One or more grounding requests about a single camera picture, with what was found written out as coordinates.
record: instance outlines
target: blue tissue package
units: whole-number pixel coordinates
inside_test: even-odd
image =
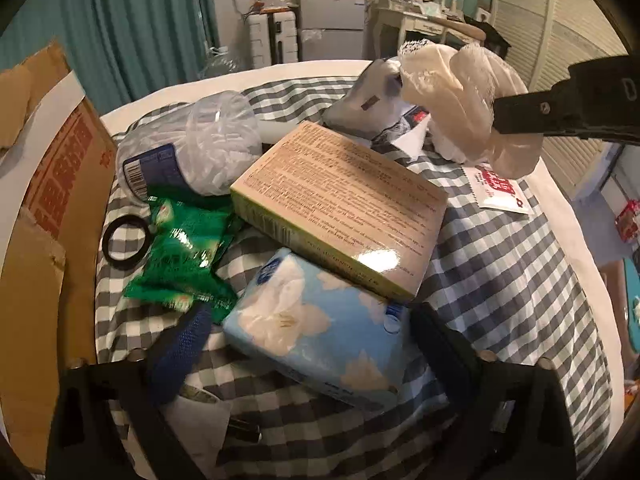
[[[223,323],[226,339],[283,375],[363,410],[398,403],[417,349],[408,310],[283,248]]]

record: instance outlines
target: yellow box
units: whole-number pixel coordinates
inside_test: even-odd
[[[436,245],[447,193],[304,121],[231,187],[239,216],[376,293],[410,301]]]

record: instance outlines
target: cardboard box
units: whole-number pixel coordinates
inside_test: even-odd
[[[236,212],[295,252],[386,298],[418,292],[447,193],[308,121],[231,187]]]
[[[115,145],[52,43],[0,74],[0,404],[43,471],[58,372],[96,362],[95,264]]]

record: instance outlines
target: bed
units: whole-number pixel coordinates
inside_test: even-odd
[[[162,89],[102,117],[116,142],[130,126],[222,90],[243,92],[266,120],[319,119],[367,66],[367,61],[313,61],[276,65]],[[533,364],[545,355],[555,364],[584,474],[623,420],[620,339],[605,285],[571,206],[541,161],[520,181],[534,215],[480,210],[459,165],[425,144],[412,162],[391,145],[379,148],[447,189],[449,206],[438,246],[418,299],[460,330],[476,349],[503,360]],[[105,225],[141,213],[114,182]],[[138,232],[120,230],[112,251],[126,257]],[[220,263],[219,276],[241,292],[278,244],[253,228],[243,230]],[[98,362],[123,359],[148,348],[177,321],[160,306],[121,297],[132,274],[108,266],[98,254],[95,333]],[[256,422],[256,446],[227,439],[217,478],[417,478],[450,424],[446,397],[424,359],[404,378],[401,402],[383,414],[360,412],[315,394],[230,348],[215,329],[187,382],[232,405],[232,415]],[[126,434],[125,415],[114,409]]]

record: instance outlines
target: white closet door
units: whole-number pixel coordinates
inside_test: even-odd
[[[507,62],[529,85],[545,25],[546,0],[498,0],[494,27],[511,44]]]
[[[494,27],[511,43],[507,61],[529,91],[569,77],[571,64],[626,54],[593,0],[497,0]],[[549,137],[542,157],[562,191],[574,198],[602,171],[609,145],[600,140]]]

